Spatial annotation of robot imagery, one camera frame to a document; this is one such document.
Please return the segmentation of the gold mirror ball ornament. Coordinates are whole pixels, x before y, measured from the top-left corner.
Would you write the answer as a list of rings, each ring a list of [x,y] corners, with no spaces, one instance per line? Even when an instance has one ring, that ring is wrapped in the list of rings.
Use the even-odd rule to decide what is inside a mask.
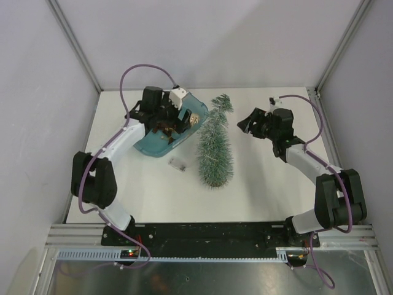
[[[190,115],[189,122],[190,122],[190,126],[191,126],[191,127],[193,127],[193,126],[195,126],[196,124],[198,124],[199,121],[200,121],[200,116],[199,116],[198,114],[192,113],[192,114]]]

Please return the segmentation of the small frosted christmas tree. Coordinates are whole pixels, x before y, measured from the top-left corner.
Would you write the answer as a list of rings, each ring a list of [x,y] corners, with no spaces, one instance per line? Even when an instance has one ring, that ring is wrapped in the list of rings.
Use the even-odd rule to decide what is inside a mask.
[[[233,106],[230,97],[224,93],[213,98],[211,105],[208,118],[200,128],[196,155],[201,182],[211,189],[218,189],[226,186],[234,173],[227,118],[233,112]]]

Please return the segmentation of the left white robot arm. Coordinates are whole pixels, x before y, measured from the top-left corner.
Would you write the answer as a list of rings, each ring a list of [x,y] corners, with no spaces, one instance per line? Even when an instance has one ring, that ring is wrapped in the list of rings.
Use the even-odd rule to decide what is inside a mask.
[[[117,200],[115,164],[138,143],[147,141],[150,135],[162,132],[168,138],[166,147],[155,156],[167,153],[178,140],[188,135],[197,121],[197,113],[186,105],[189,92],[181,87],[163,90],[147,86],[140,100],[127,109],[125,122],[108,141],[94,152],[77,152],[72,160],[71,193],[78,199],[79,210],[85,203],[97,212],[104,222],[116,227],[114,238],[124,246],[136,238],[130,227],[133,218]]]

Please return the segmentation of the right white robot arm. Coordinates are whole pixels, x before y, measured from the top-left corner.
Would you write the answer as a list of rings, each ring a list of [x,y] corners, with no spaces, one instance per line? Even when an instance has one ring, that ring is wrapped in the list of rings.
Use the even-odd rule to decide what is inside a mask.
[[[295,135],[293,121],[289,109],[266,112],[255,108],[237,126],[243,133],[270,140],[274,156],[295,167],[314,184],[313,209],[286,219],[289,227],[284,229],[283,239],[289,246],[298,246],[308,233],[351,231],[353,225],[365,220],[367,207],[359,173],[331,165],[308,149]]]

